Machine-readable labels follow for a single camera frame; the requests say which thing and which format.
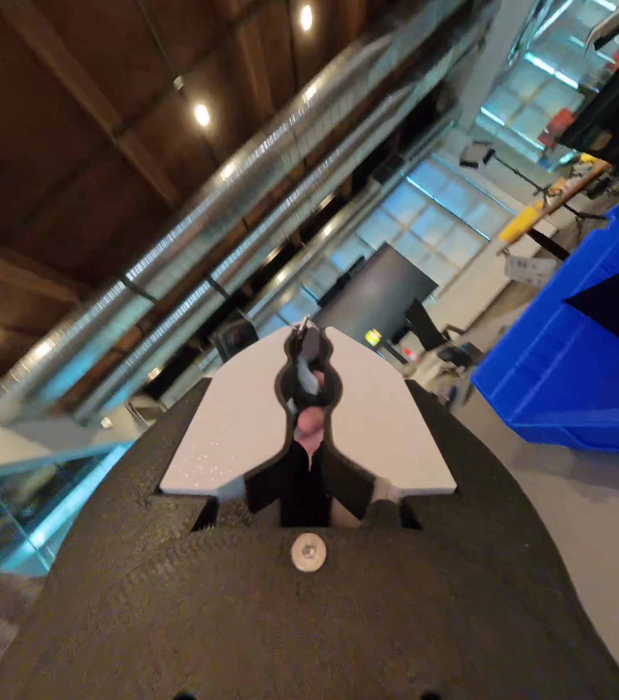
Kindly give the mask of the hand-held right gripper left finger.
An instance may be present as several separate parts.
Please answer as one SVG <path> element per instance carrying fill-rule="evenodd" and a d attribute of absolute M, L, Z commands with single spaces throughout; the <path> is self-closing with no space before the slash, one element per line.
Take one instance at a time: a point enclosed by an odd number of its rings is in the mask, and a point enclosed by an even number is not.
<path fill-rule="evenodd" d="M 168 495 L 237 498 L 244 477 L 278 456 L 287 443 L 287 413 L 276 390 L 287 364 L 283 326 L 218 369 L 172 461 L 160 491 Z"/>

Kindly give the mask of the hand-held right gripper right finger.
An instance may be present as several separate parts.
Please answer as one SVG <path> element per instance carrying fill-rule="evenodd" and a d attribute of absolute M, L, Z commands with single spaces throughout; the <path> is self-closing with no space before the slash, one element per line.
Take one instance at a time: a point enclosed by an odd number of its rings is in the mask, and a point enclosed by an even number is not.
<path fill-rule="evenodd" d="M 326 328 L 325 337 L 341 384 L 330 416 L 340 455 L 376 478 L 380 497 L 453 494 L 456 481 L 403 376 L 341 331 Z"/>

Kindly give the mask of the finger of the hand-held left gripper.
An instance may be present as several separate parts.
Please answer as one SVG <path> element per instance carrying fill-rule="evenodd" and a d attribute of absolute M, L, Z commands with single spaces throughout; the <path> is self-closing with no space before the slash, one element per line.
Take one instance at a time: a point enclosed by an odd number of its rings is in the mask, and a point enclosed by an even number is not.
<path fill-rule="evenodd" d="M 320 360 L 321 332 L 318 328 L 305 328 L 300 335 L 295 360 L 297 380 L 307 395 L 317 396 L 321 392 L 321 383 L 314 372 L 318 371 Z"/>

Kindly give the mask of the blue storage bin with divider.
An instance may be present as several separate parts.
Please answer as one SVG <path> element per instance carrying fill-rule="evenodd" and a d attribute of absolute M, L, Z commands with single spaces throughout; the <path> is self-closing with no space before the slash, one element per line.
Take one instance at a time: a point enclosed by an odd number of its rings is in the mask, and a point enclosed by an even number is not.
<path fill-rule="evenodd" d="M 564 300 L 619 272 L 619 205 L 588 234 L 472 381 L 528 442 L 619 452 L 619 338 Z"/>

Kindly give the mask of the black monitor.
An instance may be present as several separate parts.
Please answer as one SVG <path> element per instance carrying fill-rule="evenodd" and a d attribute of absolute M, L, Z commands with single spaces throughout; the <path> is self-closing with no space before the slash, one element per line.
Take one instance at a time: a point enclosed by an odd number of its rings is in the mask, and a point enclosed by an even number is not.
<path fill-rule="evenodd" d="M 412 303 L 423 302 L 437 288 L 435 280 L 384 243 L 360 267 L 339 277 L 312 323 L 376 349 L 406 326 Z"/>

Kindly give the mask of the white printed sign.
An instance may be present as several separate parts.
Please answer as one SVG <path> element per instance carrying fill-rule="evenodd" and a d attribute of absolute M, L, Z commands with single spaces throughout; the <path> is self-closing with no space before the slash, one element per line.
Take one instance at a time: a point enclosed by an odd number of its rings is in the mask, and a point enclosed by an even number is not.
<path fill-rule="evenodd" d="M 508 254 L 505 256 L 504 273 L 518 284 L 534 288 L 544 287 L 559 268 L 556 258 L 525 258 Z"/>

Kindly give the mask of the yellow paper pad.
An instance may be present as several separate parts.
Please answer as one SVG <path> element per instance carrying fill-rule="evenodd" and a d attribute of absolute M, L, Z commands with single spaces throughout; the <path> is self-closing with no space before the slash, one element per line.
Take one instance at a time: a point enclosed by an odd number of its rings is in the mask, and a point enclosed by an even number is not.
<path fill-rule="evenodd" d="M 526 207 L 514 217 L 499 233 L 499 239 L 505 245 L 514 244 L 531 230 L 544 217 L 544 201 L 539 200 Z"/>

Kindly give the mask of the black studio light panel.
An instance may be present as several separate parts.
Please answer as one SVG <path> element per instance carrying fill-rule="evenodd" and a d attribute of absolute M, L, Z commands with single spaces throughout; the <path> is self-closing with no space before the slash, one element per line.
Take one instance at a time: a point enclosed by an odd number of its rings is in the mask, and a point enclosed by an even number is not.
<path fill-rule="evenodd" d="M 462 149 L 458 162 L 459 167 L 478 170 L 485 167 L 495 156 L 493 143 L 489 141 L 470 141 Z"/>

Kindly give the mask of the wooden desk with black legs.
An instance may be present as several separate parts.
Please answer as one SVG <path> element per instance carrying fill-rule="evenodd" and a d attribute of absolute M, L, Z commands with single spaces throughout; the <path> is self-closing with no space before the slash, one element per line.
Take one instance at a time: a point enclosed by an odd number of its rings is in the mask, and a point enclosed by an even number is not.
<path fill-rule="evenodd" d="M 569 176 L 561 177 L 552 185 L 536 187 L 535 195 L 537 199 L 535 202 L 539 200 L 544 201 L 544 217 L 522 238 L 531 238 L 533 242 L 542 250 L 552 255 L 553 258 L 556 258 L 560 262 L 565 261 L 569 257 L 569 252 L 557 244 L 554 239 L 543 234 L 538 229 L 538 225 L 544 223 L 551 214 L 563 208 L 568 209 L 573 214 L 577 223 L 584 223 L 586 220 L 602 221 L 604 219 L 603 215 L 577 211 L 569 205 L 569 202 L 577 195 L 584 193 L 600 177 L 608 175 L 610 170 L 610 163 L 594 158 L 588 154 L 582 154 L 576 164 L 572 166 Z M 506 256 L 510 254 L 510 249 L 515 243 L 507 246 L 501 242 L 501 240 L 499 240 L 499 242 L 500 246 L 497 255 Z"/>

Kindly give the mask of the metal air duct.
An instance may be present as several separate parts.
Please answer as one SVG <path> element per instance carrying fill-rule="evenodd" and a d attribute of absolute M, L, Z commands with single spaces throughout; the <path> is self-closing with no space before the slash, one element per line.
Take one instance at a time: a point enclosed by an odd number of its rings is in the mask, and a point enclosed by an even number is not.
<path fill-rule="evenodd" d="M 441 78 L 423 76 L 391 92 L 256 225 L 232 252 L 214 267 L 210 281 L 200 283 L 144 336 L 128 355 L 77 405 L 79 424 L 99 422 L 126 401 L 177 352 L 225 301 L 251 276 L 270 253 L 283 244 L 321 203 L 392 133 Z"/>
<path fill-rule="evenodd" d="M 0 379 L 0 426 L 47 412 L 278 185 L 391 69 L 396 31 L 333 59 L 280 115 L 206 182 L 182 214 L 85 310 L 67 318 Z"/>

